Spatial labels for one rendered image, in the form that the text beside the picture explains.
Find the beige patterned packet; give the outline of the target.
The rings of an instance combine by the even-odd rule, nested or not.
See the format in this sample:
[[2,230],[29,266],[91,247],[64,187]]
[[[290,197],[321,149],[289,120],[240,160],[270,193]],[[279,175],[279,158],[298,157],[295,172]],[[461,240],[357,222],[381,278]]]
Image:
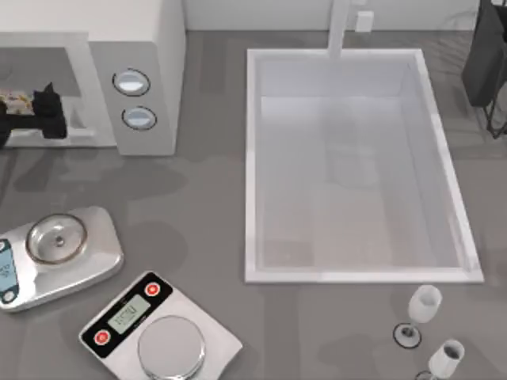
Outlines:
[[33,93],[21,90],[0,89],[0,101],[6,105],[8,115],[34,116]]

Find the round microwave knob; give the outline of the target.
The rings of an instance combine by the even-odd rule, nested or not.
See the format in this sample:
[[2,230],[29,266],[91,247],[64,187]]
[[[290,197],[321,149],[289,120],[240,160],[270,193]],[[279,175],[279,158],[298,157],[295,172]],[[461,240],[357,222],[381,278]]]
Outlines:
[[137,106],[125,109],[121,115],[123,123],[135,131],[148,131],[157,124],[157,116],[149,108]]
[[150,79],[140,70],[128,68],[112,76],[114,88],[127,97],[141,97],[151,88]]

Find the pale microwave oven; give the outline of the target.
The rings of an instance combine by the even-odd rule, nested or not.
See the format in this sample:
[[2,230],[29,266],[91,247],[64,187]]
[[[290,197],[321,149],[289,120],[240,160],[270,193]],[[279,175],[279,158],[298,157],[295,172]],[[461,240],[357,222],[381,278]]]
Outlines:
[[[106,148],[124,156],[171,156],[185,70],[181,0],[0,0],[0,89],[33,93],[52,82],[66,139],[12,131],[4,148]],[[128,68],[151,81],[127,97],[112,76]],[[122,111],[149,108],[157,124],[135,131]]]

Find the silver scale with blue display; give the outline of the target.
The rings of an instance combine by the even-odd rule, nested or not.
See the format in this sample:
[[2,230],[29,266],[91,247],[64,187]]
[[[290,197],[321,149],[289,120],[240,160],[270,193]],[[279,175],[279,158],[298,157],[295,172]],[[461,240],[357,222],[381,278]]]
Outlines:
[[86,289],[123,262],[103,207],[46,215],[0,234],[0,310],[15,313]]

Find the silver scale with red buttons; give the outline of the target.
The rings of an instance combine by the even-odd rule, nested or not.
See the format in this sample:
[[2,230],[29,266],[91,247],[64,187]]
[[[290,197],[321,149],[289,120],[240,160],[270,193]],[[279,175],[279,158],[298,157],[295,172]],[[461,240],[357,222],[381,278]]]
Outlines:
[[219,380],[242,342],[153,271],[139,275],[78,334],[117,380]]

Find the tall white tap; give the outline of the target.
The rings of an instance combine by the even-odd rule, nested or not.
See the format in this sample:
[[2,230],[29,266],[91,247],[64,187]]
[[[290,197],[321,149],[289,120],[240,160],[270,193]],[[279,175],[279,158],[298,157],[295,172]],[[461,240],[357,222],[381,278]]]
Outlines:
[[349,15],[355,8],[364,6],[368,2],[369,0],[331,0],[327,45],[330,59],[340,58]]

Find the white sink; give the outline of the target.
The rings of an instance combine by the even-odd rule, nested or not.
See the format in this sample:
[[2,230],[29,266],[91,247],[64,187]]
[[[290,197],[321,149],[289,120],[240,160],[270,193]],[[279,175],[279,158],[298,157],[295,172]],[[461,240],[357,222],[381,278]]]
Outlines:
[[247,283],[482,283],[416,48],[246,54]]

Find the white wine glass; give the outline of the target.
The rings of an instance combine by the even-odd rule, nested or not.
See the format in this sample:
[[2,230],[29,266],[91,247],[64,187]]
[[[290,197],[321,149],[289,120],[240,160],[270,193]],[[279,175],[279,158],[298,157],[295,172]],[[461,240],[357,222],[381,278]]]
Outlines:
[[428,369],[417,373],[414,380],[449,380],[465,356],[458,340],[446,340],[428,361]]
[[437,314],[443,295],[436,286],[421,285],[408,304],[408,321],[398,323],[392,332],[395,343],[404,349],[415,349],[422,342],[419,325],[429,323]]

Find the black metal rack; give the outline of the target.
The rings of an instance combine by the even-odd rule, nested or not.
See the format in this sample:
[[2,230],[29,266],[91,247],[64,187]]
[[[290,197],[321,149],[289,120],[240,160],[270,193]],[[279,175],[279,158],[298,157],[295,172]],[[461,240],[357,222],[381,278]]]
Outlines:
[[480,0],[470,51],[461,79],[470,105],[483,110],[486,130],[497,139],[507,135],[507,119],[493,125],[498,94],[507,84],[507,0]]

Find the white wall socket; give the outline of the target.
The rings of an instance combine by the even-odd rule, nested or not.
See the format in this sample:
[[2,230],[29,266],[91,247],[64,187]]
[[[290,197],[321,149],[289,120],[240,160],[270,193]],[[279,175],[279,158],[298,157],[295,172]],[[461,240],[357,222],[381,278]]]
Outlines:
[[369,33],[373,29],[375,14],[371,10],[362,10],[357,13],[355,32]]

